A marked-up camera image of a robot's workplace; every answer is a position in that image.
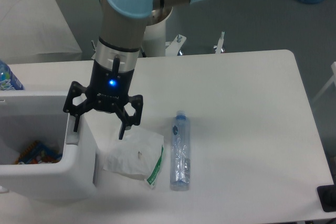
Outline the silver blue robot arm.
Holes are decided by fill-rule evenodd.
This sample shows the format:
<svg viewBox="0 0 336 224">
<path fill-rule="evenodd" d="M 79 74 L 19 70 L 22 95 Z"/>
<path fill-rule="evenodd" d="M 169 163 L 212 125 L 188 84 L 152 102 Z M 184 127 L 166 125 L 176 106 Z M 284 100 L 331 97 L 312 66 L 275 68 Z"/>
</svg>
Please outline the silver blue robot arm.
<svg viewBox="0 0 336 224">
<path fill-rule="evenodd" d="M 129 95 L 145 29 L 155 10 L 203 0 L 99 0 L 103 18 L 89 85 L 70 85 L 63 111 L 80 117 L 91 111 L 114 113 L 121 120 L 119 137 L 141 123 L 143 96 Z"/>
</svg>

